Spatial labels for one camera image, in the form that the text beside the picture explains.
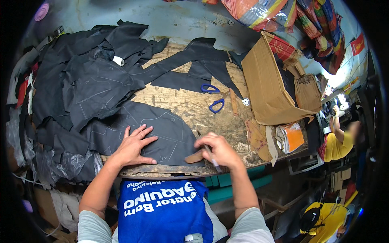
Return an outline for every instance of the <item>woman in yellow shirt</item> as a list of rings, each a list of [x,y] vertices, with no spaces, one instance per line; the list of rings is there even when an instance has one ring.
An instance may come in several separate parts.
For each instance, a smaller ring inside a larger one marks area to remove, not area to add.
[[[319,149],[319,155],[325,162],[345,157],[356,142],[363,140],[363,125],[360,121],[350,123],[346,131],[340,129],[339,108],[334,106],[335,116],[331,118],[329,127],[331,133],[327,134]]]

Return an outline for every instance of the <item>finger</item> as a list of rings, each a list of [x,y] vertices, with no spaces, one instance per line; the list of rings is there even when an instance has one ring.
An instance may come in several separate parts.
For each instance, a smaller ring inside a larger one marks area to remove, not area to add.
[[[140,133],[138,133],[137,137],[139,137],[139,139],[142,139],[144,138],[149,132],[151,132],[153,130],[153,127],[150,126],[146,129],[144,129],[143,131],[141,131]]]
[[[130,126],[126,127],[126,130],[124,131],[124,138],[127,138],[129,136],[130,129],[131,129]]]
[[[142,144],[142,146],[146,146],[152,142],[154,142],[155,140],[157,140],[158,137],[157,136],[154,136],[154,137],[150,137],[150,138],[145,138],[145,139],[142,139],[140,142]]]
[[[210,145],[211,147],[214,147],[217,143],[217,140],[215,139],[216,137],[210,137],[210,136],[204,136],[195,142],[195,148],[200,147],[201,145],[207,144]]]
[[[131,137],[135,137],[136,135],[138,135],[141,131],[143,131],[144,129],[146,128],[146,124],[143,124],[141,125],[139,128],[135,129],[132,133],[131,133]]]
[[[202,151],[203,158],[208,161],[211,161],[211,157],[209,156],[209,153],[205,149],[202,149],[201,151]]]
[[[153,158],[138,156],[136,159],[137,164],[156,164],[157,161]]]

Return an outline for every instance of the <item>wooden table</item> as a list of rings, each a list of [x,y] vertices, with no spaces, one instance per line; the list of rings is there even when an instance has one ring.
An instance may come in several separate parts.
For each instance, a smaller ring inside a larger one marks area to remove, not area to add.
[[[185,45],[168,43],[165,49],[161,53],[155,54],[149,62],[143,65],[143,68],[146,68],[153,63],[157,63],[162,59],[177,53],[178,51],[182,51],[184,48]],[[242,96],[249,97],[243,72],[233,63],[226,63],[226,65],[232,81],[235,83]],[[187,73],[190,66],[191,63],[187,63],[174,69],[173,71]],[[212,77],[211,83],[219,88],[221,92],[228,91],[228,88],[214,77]],[[146,85],[145,89],[137,91],[135,94],[136,96],[132,99],[132,101],[171,110],[172,113],[179,115],[186,124],[188,124],[194,134],[196,134],[196,130],[199,130],[202,135],[211,131],[218,135],[223,135],[238,152],[246,168],[253,168],[269,163],[262,161],[256,151],[250,151],[244,121],[248,118],[251,119],[253,114],[251,106],[245,106],[238,97],[236,98],[236,103],[239,116],[234,116],[230,98],[225,100],[223,109],[217,114],[212,113],[208,109],[210,104],[221,98],[221,96],[217,94],[202,94],[183,89],[178,91],[175,89],[152,86],[150,84]],[[304,140],[308,141],[304,122],[301,120],[299,123],[303,130]],[[279,153],[278,160],[282,160],[308,148],[308,143],[305,142],[293,153],[286,155],[279,150],[275,139],[274,143],[276,144],[276,148]],[[102,159],[105,161],[107,156],[102,156]],[[228,169],[223,166],[222,170],[224,173],[228,172]],[[161,164],[127,166],[123,168],[119,176],[141,180],[173,180],[176,179],[175,176],[179,175],[185,175],[186,178],[196,178],[216,174],[217,172],[214,166],[206,161],[205,167],[167,166]]]

